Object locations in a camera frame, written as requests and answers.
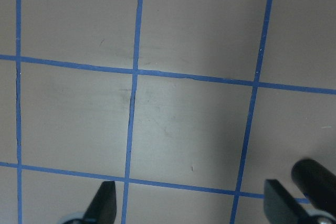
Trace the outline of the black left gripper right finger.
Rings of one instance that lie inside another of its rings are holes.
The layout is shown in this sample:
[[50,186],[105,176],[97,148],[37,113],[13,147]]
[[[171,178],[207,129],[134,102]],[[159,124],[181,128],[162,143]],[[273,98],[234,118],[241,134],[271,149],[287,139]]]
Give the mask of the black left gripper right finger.
[[276,179],[264,182],[264,213],[272,224],[314,223],[314,217]]

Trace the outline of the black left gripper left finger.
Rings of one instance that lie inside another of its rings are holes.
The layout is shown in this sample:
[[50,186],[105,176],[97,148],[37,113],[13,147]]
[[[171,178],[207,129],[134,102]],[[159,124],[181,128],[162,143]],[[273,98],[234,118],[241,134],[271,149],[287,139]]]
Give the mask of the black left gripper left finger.
[[83,215],[84,223],[113,224],[117,215],[116,187],[114,181],[102,182]]

